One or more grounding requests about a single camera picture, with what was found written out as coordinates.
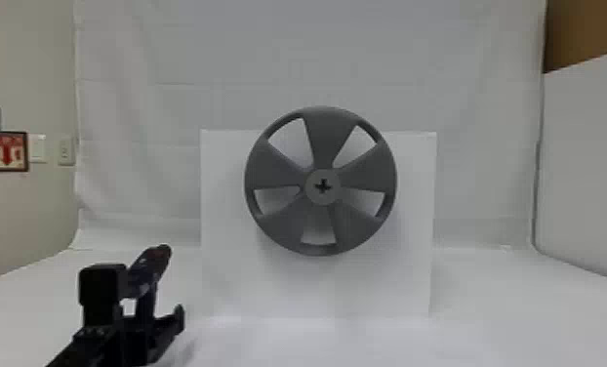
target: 3d printed wheel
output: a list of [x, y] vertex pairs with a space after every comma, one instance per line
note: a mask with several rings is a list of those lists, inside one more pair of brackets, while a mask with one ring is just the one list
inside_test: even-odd
[[[276, 131], [298, 119], [303, 120], [310, 142], [311, 167], [301, 167], [268, 141]], [[342, 167], [334, 168], [336, 156], [356, 127], [363, 129], [375, 145]], [[298, 186], [300, 191], [284, 208], [263, 213], [256, 190], [287, 186]], [[249, 154], [244, 175], [247, 204], [258, 226], [279, 245], [308, 256], [336, 255], [364, 243], [389, 215], [396, 187], [394, 158], [381, 133], [360, 116], [327, 106], [296, 110], [267, 127]], [[345, 202], [342, 193], [348, 188], [382, 192], [383, 202], [376, 215]], [[328, 210], [335, 243], [302, 242], [315, 206]]]

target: exit sign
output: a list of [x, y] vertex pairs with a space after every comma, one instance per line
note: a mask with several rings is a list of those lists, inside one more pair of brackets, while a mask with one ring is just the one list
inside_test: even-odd
[[25, 132], [0, 132], [0, 172], [28, 171], [28, 139]]

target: fan blade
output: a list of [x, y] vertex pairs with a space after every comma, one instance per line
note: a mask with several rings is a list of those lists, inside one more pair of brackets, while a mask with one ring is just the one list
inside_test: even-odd
[[301, 112], [316, 169], [330, 169], [360, 117], [339, 108], [307, 108]]
[[342, 200], [329, 206], [329, 215], [340, 251], [350, 250], [365, 242], [377, 231], [383, 221], [342, 202]]
[[305, 170], [267, 138], [260, 138], [249, 154], [244, 181], [250, 189], [301, 186], [305, 181]]
[[385, 141], [342, 166], [338, 175], [343, 187], [394, 194], [397, 186], [394, 159]]
[[312, 203], [300, 192], [285, 208], [256, 220], [265, 233], [279, 244], [294, 249], [301, 244]]

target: white table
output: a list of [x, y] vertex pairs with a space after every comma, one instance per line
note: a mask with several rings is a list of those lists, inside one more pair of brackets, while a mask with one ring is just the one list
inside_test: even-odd
[[[74, 251], [0, 277], [0, 367], [43, 366], [80, 323], [76, 274], [138, 251]], [[530, 250], [437, 248], [425, 319], [197, 319], [157, 366], [607, 366], [607, 278]], [[158, 311], [198, 302], [175, 249]]]

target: light switch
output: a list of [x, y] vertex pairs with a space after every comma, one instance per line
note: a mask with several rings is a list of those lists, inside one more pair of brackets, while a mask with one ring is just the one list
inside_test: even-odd
[[61, 166], [73, 166], [76, 164], [74, 141], [71, 135], [60, 137], [58, 144], [58, 163]]
[[28, 135], [28, 155], [31, 163], [46, 163], [46, 135]]

